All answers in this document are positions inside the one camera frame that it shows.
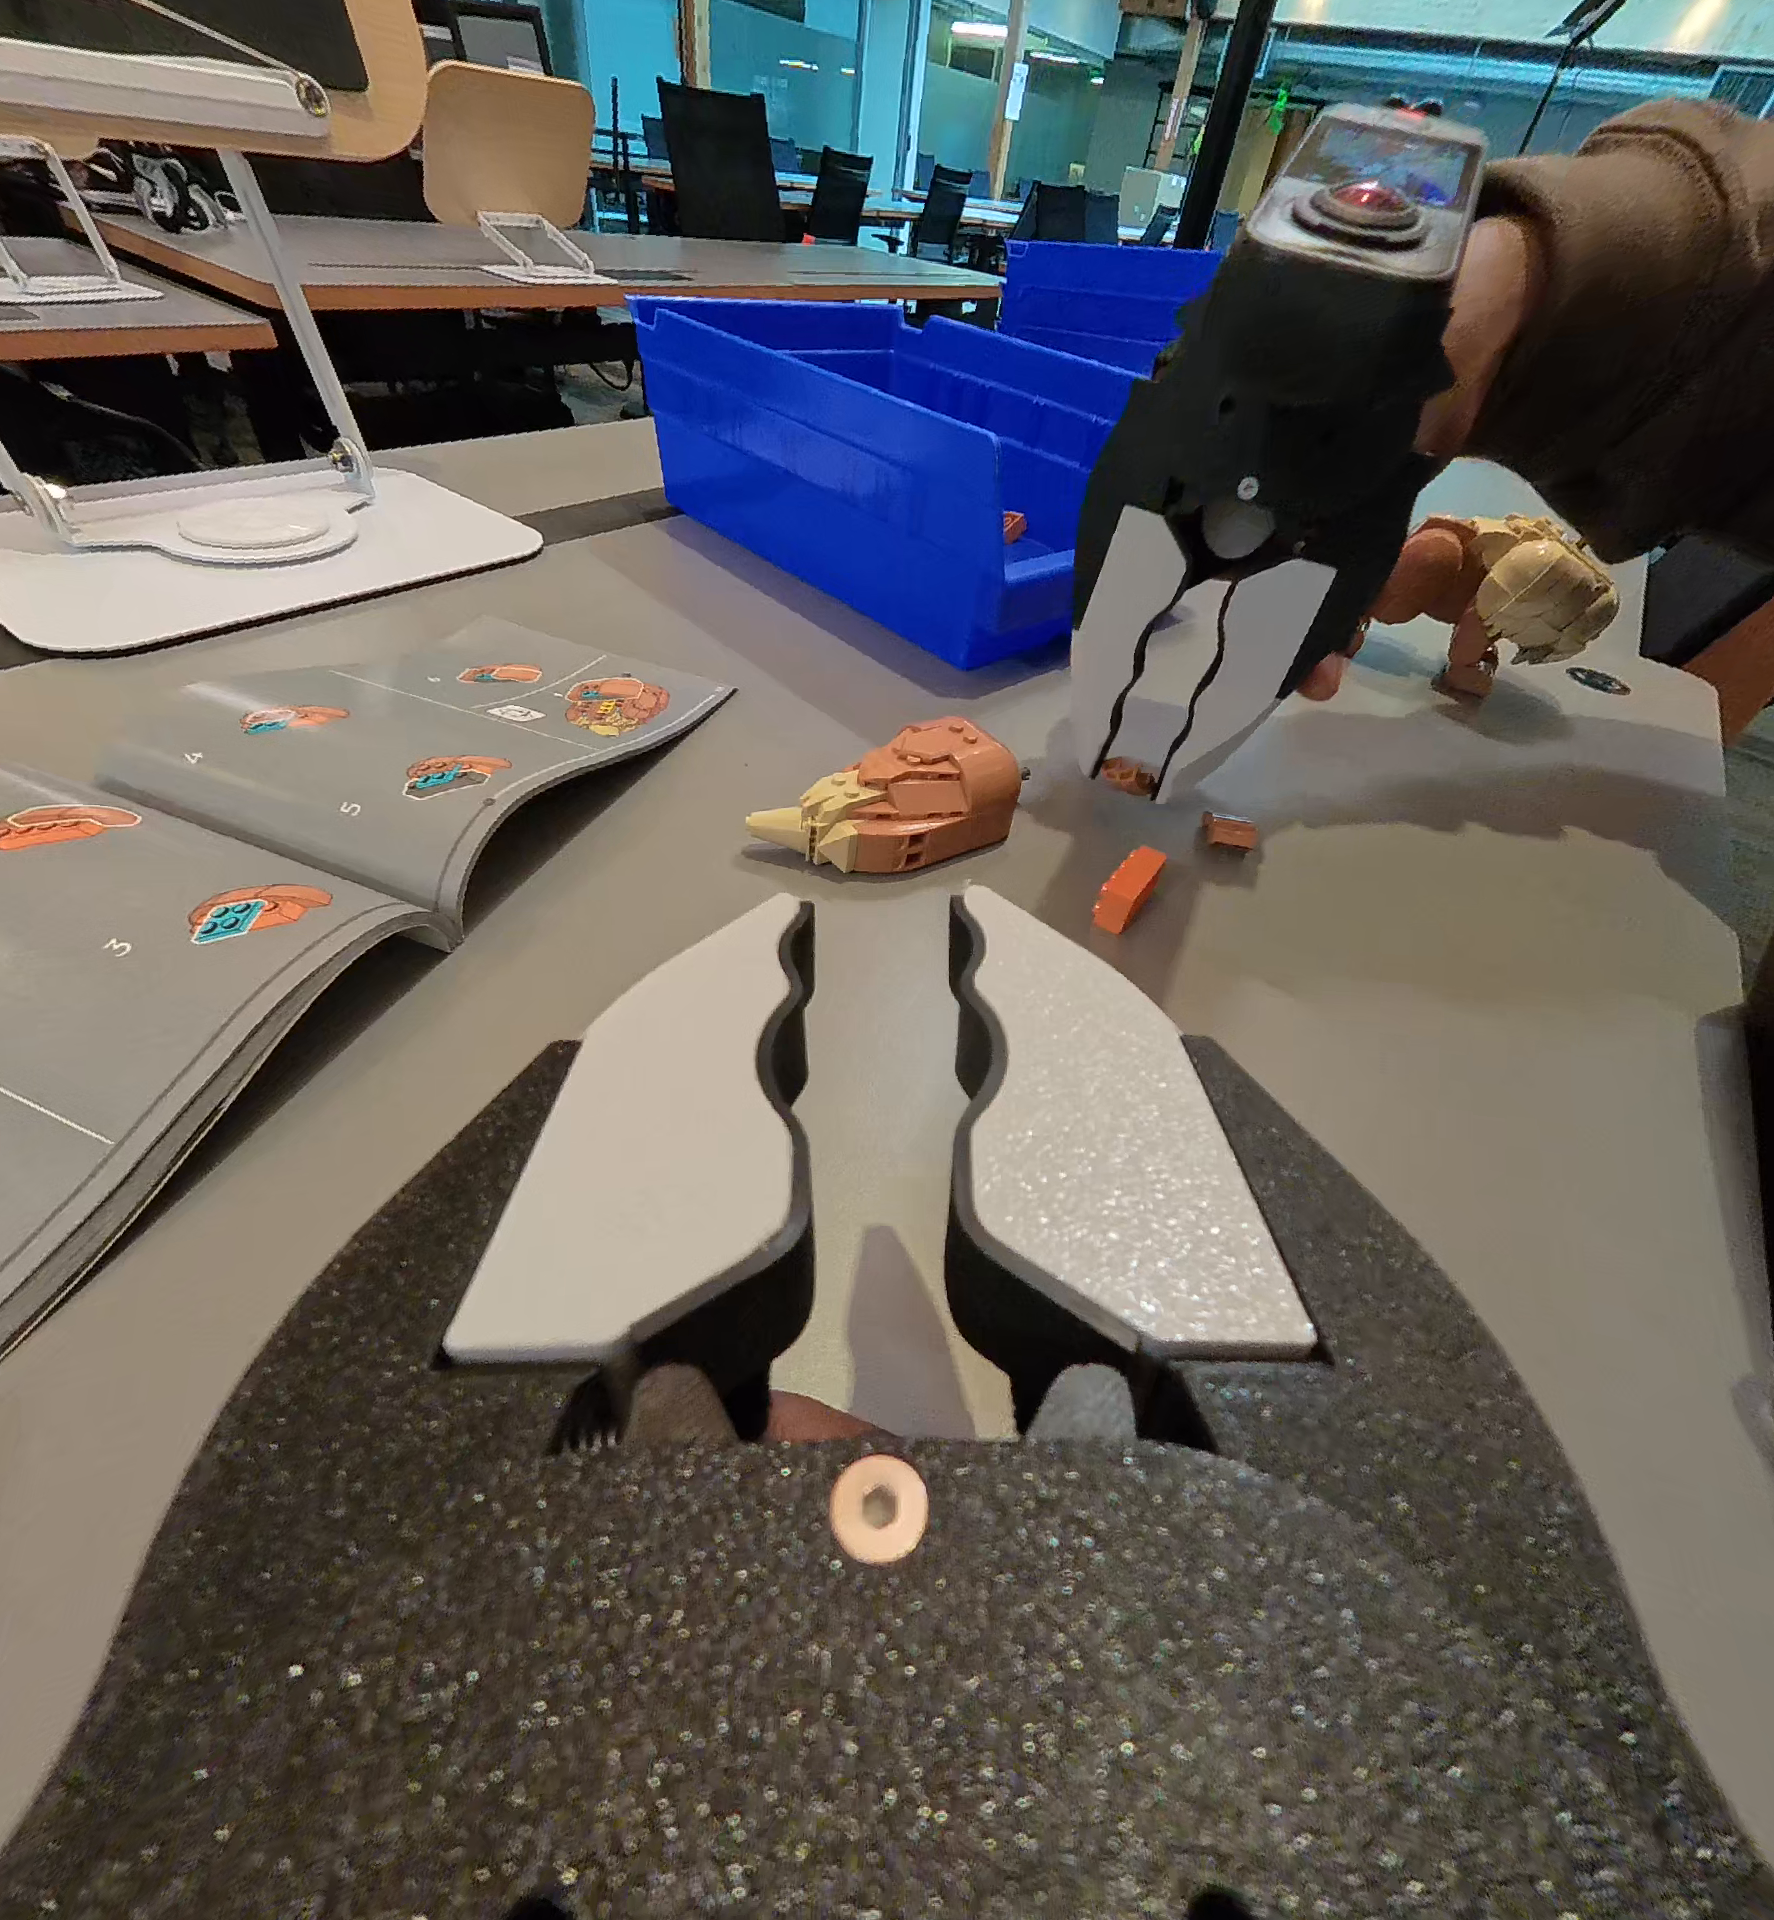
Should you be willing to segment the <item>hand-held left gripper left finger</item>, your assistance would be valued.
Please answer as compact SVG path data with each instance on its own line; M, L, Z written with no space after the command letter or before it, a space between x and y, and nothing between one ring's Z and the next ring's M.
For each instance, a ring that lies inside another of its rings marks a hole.
M451 1368L582 1371L622 1428L758 1439L815 1294L815 909L771 897L584 1033L440 1337Z

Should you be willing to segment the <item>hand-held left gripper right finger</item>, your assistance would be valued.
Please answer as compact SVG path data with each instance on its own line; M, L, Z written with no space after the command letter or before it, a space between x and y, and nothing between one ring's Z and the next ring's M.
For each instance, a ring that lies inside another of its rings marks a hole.
M948 904L955 1330L1034 1430L1068 1371L1152 1439L1205 1440L1194 1362L1318 1361L1318 1322L1187 1034L1127 975L986 885Z

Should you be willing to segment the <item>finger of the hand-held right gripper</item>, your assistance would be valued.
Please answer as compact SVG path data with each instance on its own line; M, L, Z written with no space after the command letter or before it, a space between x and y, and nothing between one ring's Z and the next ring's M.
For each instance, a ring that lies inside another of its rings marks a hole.
M1339 651L1336 588L1333 566L1294 558L1183 596L1181 610L1205 621L1205 664L1183 668L1157 801L1202 789Z
M1087 613L1073 637L1075 757L1096 775L1110 757L1181 780L1181 741L1203 678L1203 513L1124 508Z

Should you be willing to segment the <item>blue plastic bin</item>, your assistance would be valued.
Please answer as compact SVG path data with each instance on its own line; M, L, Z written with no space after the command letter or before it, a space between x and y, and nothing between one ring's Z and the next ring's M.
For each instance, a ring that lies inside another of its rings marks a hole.
M897 303L630 309L683 515L961 671L1068 642L1076 519L1130 371Z
M1223 257L1138 242L1008 242L997 329L1150 376Z

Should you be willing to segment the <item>person's right forearm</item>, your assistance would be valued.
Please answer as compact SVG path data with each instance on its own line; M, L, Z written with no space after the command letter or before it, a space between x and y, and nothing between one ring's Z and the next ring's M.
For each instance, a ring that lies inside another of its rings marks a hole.
M1774 123L1645 103L1498 162L1477 218L1521 300L1458 447L1605 558L1709 536L1774 569Z

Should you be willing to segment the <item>brown-edged background desk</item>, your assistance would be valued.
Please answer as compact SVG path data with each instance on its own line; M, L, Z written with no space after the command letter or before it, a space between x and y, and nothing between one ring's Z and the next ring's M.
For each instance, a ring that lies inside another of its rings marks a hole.
M267 316L169 281L142 299L0 300L0 362L125 360L206 349L272 349Z

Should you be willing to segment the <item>person's right hand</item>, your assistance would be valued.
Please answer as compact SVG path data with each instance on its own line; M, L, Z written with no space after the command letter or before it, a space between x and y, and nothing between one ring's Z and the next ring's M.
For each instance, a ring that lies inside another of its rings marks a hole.
M1511 216L1491 216L1474 225L1443 333L1452 387L1429 399L1417 430L1417 452L1429 466L1453 462L1474 438L1505 357L1542 294L1542 276L1538 242L1528 225ZM1452 660L1475 660L1485 651L1485 628L1468 624L1475 588L1464 580L1466 562L1464 542L1449 526L1412 532L1372 619L1446 619L1455 624Z

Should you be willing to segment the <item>brown tan brick-built figure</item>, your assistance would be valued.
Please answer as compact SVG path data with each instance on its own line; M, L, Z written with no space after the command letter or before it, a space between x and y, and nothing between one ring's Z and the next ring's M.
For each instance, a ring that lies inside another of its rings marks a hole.
M1373 607L1389 624L1446 624L1452 644L1435 686L1468 701L1496 688L1502 651L1514 664L1573 660L1619 613L1611 571L1543 515L1429 515Z

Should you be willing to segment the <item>black pole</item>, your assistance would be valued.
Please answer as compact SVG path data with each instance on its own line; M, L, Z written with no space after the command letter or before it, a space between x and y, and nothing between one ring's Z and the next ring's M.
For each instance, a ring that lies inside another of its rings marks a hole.
M1259 62L1277 23L1278 3L1237 3L1225 35L1221 66L1211 88L1203 141L1194 158L1187 193L1174 225L1176 249L1203 252L1211 246L1212 218L1232 171L1232 154Z

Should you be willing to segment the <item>wooden pillar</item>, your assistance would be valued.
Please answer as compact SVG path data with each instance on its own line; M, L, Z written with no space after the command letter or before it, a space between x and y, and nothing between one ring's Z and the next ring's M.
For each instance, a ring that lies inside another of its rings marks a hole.
M1000 54L1000 69L997 69L1000 96L991 112L989 152L986 152L989 197L997 201L1005 197L1011 136L1014 136L1014 125L1019 123L1019 106L1027 92L1029 7L1031 3L1027 0L1008 3L1001 54Z

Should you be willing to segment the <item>grey instruction booklet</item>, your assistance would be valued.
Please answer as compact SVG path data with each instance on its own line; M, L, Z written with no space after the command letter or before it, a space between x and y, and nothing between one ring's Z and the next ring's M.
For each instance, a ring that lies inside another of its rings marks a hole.
M87 782L0 762L0 1359L359 956L463 943L523 803L731 695L487 616L387 660L187 682Z

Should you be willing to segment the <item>row of black office chairs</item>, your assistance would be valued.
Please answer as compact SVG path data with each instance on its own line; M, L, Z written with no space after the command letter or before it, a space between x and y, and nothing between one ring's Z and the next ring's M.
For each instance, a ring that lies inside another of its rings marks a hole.
M723 95L662 79L658 152L640 180L673 204L681 230L734 242L855 246L864 230L899 227L914 257L948 260L962 235L1000 242L1176 246L1183 201L1154 199L1144 214L1127 193L1035 182L1019 204L968 191L937 167L914 193L876 193L855 154L824 152L804 199L791 204L767 137L758 95Z

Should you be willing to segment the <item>white metal stand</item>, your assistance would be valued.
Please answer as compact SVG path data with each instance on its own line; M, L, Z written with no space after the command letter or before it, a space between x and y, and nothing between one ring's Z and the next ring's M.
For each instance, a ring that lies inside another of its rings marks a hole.
M311 462L71 487L0 430L0 628L41 655L125 655L533 557L539 534L514 518L375 463L254 154L220 144L228 128L317 131L322 83L193 4L135 4L193 51L136 51L130 28L93 28L87 12L56 21L39 7L11 23L0 4L0 134L50 141L65 159L110 137L215 151L330 432ZM0 230L35 271L95 266L31 162L0 159Z

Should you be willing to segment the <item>wood-rimmed black panel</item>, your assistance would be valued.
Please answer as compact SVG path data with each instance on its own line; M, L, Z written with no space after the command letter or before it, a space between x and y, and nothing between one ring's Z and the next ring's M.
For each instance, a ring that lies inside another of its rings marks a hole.
M255 51L307 67L329 116L317 131L226 131L222 145L251 154L383 159L424 123L426 55L412 3L220 4L216 23Z

